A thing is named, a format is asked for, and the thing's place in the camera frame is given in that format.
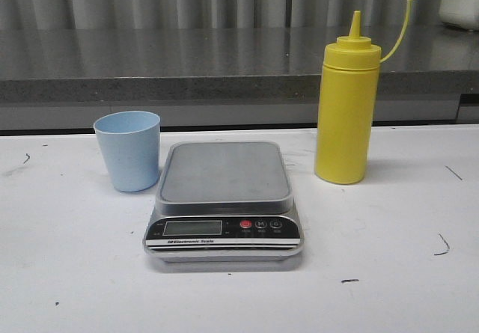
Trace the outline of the light blue plastic cup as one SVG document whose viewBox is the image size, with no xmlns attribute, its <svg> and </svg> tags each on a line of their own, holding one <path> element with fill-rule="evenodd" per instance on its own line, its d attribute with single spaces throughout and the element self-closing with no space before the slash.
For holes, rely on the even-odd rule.
<svg viewBox="0 0 479 333">
<path fill-rule="evenodd" d="M 94 122 L 94 131 L 112 185 L 139 192 L 159 179 L 160 116 L 149 111 L 122 111 Z"/>
</svg>

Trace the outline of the yellow squeeze bottle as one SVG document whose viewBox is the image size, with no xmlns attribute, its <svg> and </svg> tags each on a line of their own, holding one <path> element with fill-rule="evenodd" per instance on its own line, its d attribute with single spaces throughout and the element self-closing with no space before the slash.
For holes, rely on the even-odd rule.
<svg viewBox="0 0 479 333">
<path fill-rule="evenodd" d="M 406 0 L 403 26 L 386 55 L 361 34 L 359 10 L 353 13 L 349 34 L 325 47 L 314 163 L 322 180 L 341 185 L 363 180 L 381 63 L 401 44 L 414 1 Z"/>
</svg>

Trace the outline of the silver electronic kitchen scale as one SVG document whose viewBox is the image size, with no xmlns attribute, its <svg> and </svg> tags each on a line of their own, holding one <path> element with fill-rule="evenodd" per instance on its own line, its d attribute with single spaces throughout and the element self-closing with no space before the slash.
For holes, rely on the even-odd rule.
<svg viewBox="0 0 479 333">
<path fill-rule="evenodd" d="M 173 145 L 144 235 L 165 262 L 285 260 L 303 248 L 280 147 L 271 141 Z"/>
</svg>

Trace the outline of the grey stone counter shelf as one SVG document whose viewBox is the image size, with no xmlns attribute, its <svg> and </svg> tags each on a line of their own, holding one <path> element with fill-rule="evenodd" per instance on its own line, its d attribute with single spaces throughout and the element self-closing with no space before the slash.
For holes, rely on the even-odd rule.
<svg viewBox="0 0 479 333">
<path fill-rule="evenodd" d="M 90 131 L 156 112 L 170 130 L 313 127 L 327 28 L 1 33 L 1 130 Z M 478 34 L 414 25 L 381 66 L 376 125 L 477 123 Z"/>
</svg>

